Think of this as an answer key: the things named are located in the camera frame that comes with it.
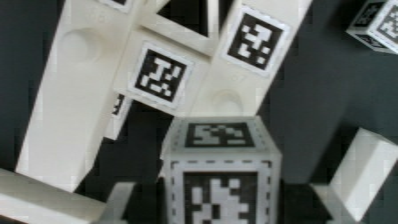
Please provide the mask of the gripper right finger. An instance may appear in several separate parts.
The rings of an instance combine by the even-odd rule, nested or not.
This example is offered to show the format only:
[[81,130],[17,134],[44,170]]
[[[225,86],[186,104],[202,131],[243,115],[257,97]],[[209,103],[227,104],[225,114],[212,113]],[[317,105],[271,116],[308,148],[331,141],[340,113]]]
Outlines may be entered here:
[[326,184],[280,185],[278,224],[358,224]]

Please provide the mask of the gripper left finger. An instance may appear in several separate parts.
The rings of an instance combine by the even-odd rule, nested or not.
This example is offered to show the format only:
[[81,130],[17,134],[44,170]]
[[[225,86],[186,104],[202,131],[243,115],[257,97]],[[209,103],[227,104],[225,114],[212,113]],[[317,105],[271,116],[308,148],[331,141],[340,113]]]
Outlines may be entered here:
[[116,182],[108,194],[99,224],[156,224],[156,185]]

